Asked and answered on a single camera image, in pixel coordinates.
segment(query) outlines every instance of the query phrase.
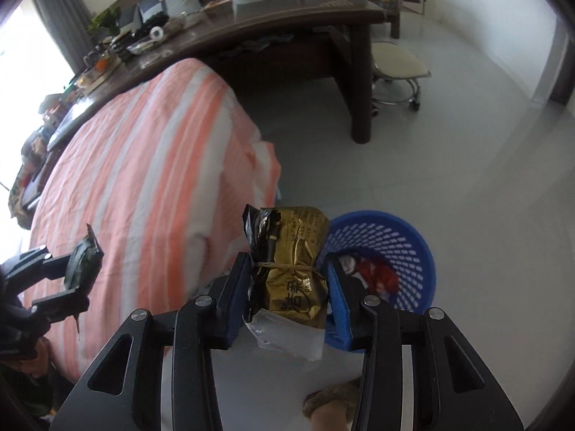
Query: curtain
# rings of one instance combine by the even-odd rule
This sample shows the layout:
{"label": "curtain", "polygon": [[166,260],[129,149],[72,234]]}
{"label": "curtain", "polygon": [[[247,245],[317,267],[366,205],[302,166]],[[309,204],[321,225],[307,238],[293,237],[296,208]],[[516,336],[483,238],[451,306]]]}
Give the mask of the curtain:
{"label": "curtain", "polygon": [[84,56],[95,46],[86,32],[90,13],[82,0],[33,0],[40,19],[65,60],[74,71],[81,73]]}

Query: person's hand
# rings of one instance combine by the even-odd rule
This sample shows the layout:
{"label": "person's hand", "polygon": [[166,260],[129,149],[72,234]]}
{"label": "person's hand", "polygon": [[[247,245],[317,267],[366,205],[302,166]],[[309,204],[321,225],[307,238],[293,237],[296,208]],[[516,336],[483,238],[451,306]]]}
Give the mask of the person's hand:
{"label": "person's hand", "polygon": [[9,368],[31,375],[34,379],[45,376],[48,373],[50,364],[50,341],[45,337],[40,337],[36,342],[38,356],[33,360],[11,360],[1,361]]}

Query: wooden table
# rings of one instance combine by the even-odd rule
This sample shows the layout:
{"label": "wooden table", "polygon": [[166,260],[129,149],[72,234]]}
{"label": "wooden table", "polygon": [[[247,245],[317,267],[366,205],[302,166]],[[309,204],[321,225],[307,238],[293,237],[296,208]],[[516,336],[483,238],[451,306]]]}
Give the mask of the wooden table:
{"label": "wooden table", "polygon": [[[187,28],[172,40],[117,68],[72,108],[48,151],[65,148],[79,128],[111,99],[186,58],[202,60],[237,91],[334,77],[352,118],[351,137],[365,144],[372,125],[369,26],[384,21],[385,12],[366,0],[224,0],[190,15]],[[217,56],[244,41],[286,33],[293,34],[289,43],[276,43],[259,53],[230,59]],[[39,176],[50,172],[42,170]],[[23,207],[33,204],[41,191],[32,181]]]}

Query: striped cloth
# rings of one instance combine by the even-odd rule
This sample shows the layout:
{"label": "striped cloth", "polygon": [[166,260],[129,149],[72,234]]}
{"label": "striped cloth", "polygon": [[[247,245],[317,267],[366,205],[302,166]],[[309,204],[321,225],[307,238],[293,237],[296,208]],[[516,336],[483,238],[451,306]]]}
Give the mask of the striped cloth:
{"label": "striped cloth", "polygon": [[[91,223],[105,257],[80,315],[52,326],[54,361],[76,381],[136,308],[179,309],[247,245],[246,203],[274,204],[273,146],[230,87],[183,60],[117,96],[74,136],[42,194],[31,247],[69,253]],[[63,290],[42,281],[24,304]]]}

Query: fuzzy slipper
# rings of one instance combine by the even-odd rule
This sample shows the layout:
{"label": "fuzzy slipper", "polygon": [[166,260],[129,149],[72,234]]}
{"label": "fuzzy slipper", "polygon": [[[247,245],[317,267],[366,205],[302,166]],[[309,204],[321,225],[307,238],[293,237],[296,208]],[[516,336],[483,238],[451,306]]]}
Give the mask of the fuzzy slipper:
{"label": "fuzzy slipper", "polygon": [[302,412],[306,418],[311,418],[313,412],[319,407],[323,407],[335,400],[342,402],[346,406],[346,420],[348,423],[353,421],[355,415],[355,406],[359,397],[360,378],[344,384],[329,386],[320,391],[309,394],[304,400]]}

